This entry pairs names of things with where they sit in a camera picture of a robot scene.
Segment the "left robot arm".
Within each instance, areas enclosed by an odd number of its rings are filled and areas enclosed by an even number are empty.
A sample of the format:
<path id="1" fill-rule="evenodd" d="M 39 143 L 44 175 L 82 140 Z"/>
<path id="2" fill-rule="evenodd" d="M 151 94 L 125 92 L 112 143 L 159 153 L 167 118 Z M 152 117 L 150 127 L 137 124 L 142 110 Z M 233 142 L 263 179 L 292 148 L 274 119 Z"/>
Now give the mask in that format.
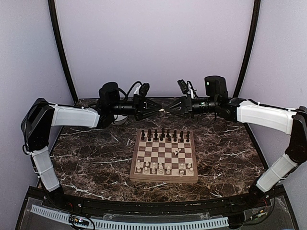
<path id="1" fill-rule="evenodd" d="M 22 150 L 30 156 L 35 174 L 50 192 L 49 201 L 57 209 L 63 209 L 68 199 L 61 191 L 50 157 L 49 136 L 53 127 L 87 127 L 104 129 L 114 123 L 117 115 L 133 116 L 140 121 L 159 112 L 162 106 L 147 97 L 150 85 L 141 83 L 132 100 L 116 82 L 105 83 L 99 89 L 96 104 L 77 107 L 51 103 L 38 98 L 21 122 L 24 137 Z"/>

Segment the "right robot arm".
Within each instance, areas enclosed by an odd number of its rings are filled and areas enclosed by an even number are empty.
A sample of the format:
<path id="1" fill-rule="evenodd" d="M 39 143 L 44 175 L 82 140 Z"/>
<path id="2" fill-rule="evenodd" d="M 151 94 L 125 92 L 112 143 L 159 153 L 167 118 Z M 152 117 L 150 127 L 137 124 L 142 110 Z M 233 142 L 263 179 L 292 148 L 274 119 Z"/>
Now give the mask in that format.
<path id="1" fill-rule="evenodd" d="M 166 107 L 166 111 L 182 117 L 214 113 L 227 121 L 256 125 L 282 132 L 289 136 L 284 153 L 269 167 L 250 188 L 245 204 L 255 208 L 268 192 L 289 173 L 307 161 L 307 109 L 301 106 L 282 108 L 258 103 L 252 99 L 230 98 L 226 80 L 221 76 L 204 78 L 206 97 L 198 97 L 188 81 L 178 80 L 183 96 Z"/>

